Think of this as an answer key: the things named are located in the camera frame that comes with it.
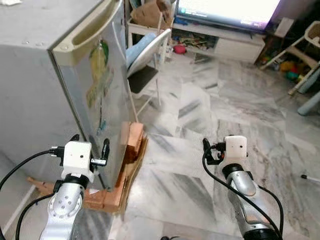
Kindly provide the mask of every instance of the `refrigerator door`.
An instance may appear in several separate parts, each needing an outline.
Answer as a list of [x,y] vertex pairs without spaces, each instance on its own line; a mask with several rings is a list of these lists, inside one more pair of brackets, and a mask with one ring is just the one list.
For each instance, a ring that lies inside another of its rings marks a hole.
[[123,1],[105,0],[53,50],[61,83],[95,158],[105,139],[110,153],[98,172],[112,190],[129,135],[129,95]]

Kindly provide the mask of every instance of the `chair backrest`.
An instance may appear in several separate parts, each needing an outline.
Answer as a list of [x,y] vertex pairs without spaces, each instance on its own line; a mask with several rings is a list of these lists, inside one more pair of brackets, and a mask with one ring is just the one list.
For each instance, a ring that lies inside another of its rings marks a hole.
[[152,60],[154,54],[159,52],[159,48],[161,47],[161,44],[164,42],[164,40],[167,37],[169,37],[170,33],[171,33],[171,29],[165,30],[146,46],[146,48],[139,54],[139,56],[134,60],[134,62],[129,67],[127,71],[127,77],[143,69]]
[[314,21],[304,33],[304,38],[316,47],[320,48],[320,21]]

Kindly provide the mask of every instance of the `marble floor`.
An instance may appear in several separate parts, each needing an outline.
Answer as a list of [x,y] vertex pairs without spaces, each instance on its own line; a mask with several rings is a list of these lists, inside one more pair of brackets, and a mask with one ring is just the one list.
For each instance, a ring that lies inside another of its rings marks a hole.
[[[284,207],[284,240],[319,239],[320,115],[298,115],[308,98],[287,91],[294,85],[273,71],[237,61],[188,53],[173,55],[159,77],[161,107],[153,99],[139,115],[149,143],[130,191],[124,216],[115,216],[109,240],[239,240],[241,234],[227,191],[203,170],[202,139],[248,140],[255,181],[273,191]],[[151,86],[141,106],[155,90]],[[217,167],[210,170],[217,175]],[[266,196],[271,218],[279,211]]]

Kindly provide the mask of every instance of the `television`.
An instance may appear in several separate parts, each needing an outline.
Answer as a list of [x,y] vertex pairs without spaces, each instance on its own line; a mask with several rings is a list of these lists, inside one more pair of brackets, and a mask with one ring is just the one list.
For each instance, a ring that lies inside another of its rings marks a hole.
[[263,32],[280,0],[178,0],[176,15],[207,24]]

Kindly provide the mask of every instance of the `black cable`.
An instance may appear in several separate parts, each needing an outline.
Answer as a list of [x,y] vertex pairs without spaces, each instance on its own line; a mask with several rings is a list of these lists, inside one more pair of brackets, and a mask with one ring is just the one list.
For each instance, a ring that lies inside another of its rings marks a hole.
[[280,202],[280,200],[277,198],[277,196],[270,190],[266,189],[263,186],[258,185],[260,189],[262,189],[263,191],[267,192],[268,194],[270,194],[276,201],[276,203],[279,206],[279,211],[280,211],[280,226],[279,226],[279,231],[282,235],[282,233],[284,232],[284,209],[282,207],[282,204]]
[[[45,155],[45,154],[50,154],[52,153],[52,150],[47,150],[47,151],[42,151],[42,152],[39,152],[31,157],[28,157],[26,160],[22,161],[21,163],[19,163],[17,166],[15,166],[0,182],[0,192],[1,192],[1,189],[3,187],[3,185],[5,184],[5,182],[8,180],[8,178],[14,174],[19,168],[21,168],[23,165],[25,165],[27,162],[29,162],[30,160],[36,158],[36,157],[39,157],[41,155]],[[1,229],[1,226],[0,226],[0,240],[6,240],[3,232],[2,232],[2,229]]]
[[35,199],[35,200],[33,200],[32,202],[30,202],[30,203],[23,209],[23,211],[22,211],[21,214],[20,214],[18,223],[17,223],[17,225],[16,225],[16,229],[15,229],[15,240],[19,240],[21,223],[22,223],[22,221],[23,221],[23,219],[24,219],[24,216],[26,215],[27,211],[29,210],[29,208],[31,208],[34,204],[40,202],[41,200],[51,198],[53,195],[55,195],[55,193],[51,193],[51,194],[49,194],[49,195],[39,197],[38,199]]
[[222,181],[221,179],[219,179],[218,177],[216,177],[215,175],[213,175],[209,169],[206,166],[206,155],[209,153],[209,151],[211,149],[213,149],[214,146],[212,146],[211,148],[208,148],[206,151],[204,151],[203,156],[202,156],[202,165],[204,170],[206,171],[206,173],[212,177],[214,180],[216,180],[218,183],[222,184],[223,186],[225,186],[227,189],[229,189],[230,191],[232,191],[233,193],[237,194],[240,198],[242,198],[243,200],[245,200],[247,203],[249,203],[252,207],[254,207],[259,213],[261,213],[268,221],[269,223],[272,225],[272,227],[274,228],[274,231],[276,232],[276,234],[278,235],[279,239],[278,240],[283,240],[282,238],[282,234],[280,233],[277,225],[274,223],[274,221],[260,208],[258,207],[253,201],[251,201],[249,198],[247,198],[246,196],[244,196],[241,192],[235,190],[233,187],[229,186],[227,183],[225,183],[224,181]]

